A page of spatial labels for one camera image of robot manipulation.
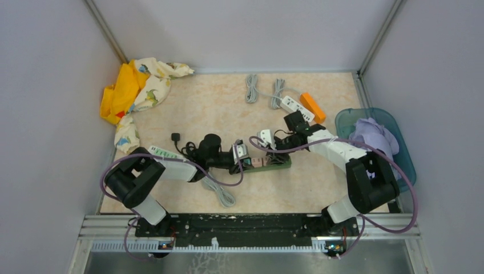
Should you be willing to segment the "white usb power strip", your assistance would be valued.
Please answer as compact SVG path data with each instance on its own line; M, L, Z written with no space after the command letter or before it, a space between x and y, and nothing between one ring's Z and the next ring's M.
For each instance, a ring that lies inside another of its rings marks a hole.
M314 120L315 115L312 112L310 112L307 108L305 108L303 105L301 105L299 102L289 96L283 97L280 103L280 107L289 114L297 111L301 112L303 118L307 122L312 122Z

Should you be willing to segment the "orange power strip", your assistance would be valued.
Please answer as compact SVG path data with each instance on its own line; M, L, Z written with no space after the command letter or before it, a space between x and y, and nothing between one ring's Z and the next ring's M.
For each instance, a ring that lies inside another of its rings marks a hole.
M326 113L317 104L314 98L307 92L300 94L300 103L314 115L316 123L324 123L326 120Z

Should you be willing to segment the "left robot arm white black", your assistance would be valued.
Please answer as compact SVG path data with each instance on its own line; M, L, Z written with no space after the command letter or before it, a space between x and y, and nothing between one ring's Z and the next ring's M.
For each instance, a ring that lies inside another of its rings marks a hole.
M107 196L147 221L155 235L164 236L171 229L171 221L166 209L150 195L159 180L213 179L211 168L242 174L243 160L248 157L243 141L237 140L228 151L223 151L221 137L216 134L206 135L197 146L186 144L174 157L138 147L104 171L100 186Z

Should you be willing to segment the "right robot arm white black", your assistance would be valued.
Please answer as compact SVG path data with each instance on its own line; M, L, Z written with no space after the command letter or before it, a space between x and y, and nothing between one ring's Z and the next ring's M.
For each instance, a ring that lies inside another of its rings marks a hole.
M286 115L284 122L290 134L283 139L275 139L276 150L306 149L323 156L346 175L348 193L321 212L321 227L326 234L338 234L344 227L344 221L369 213L399 195L392 167L381 152L341 141L324 126L310 125L300 111Z

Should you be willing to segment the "teal plug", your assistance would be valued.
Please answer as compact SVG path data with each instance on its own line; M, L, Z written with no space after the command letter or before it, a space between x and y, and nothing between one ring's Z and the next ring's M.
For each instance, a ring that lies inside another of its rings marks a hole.
M251 158L245 158L243 160L243 167L244 167L245 170L252 169L253 168L252 159Z

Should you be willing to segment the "green long power strip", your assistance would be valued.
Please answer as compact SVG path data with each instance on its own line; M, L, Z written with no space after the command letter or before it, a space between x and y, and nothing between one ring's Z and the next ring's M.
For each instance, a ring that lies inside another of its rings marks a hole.
M260 168L252 168L247 169L244 172L254 173L254 172L265 172L265 171L273 171L273 170L281 170L286 168L291 168L292 161L291 159L271 159L271 163L268 166L262 166Z

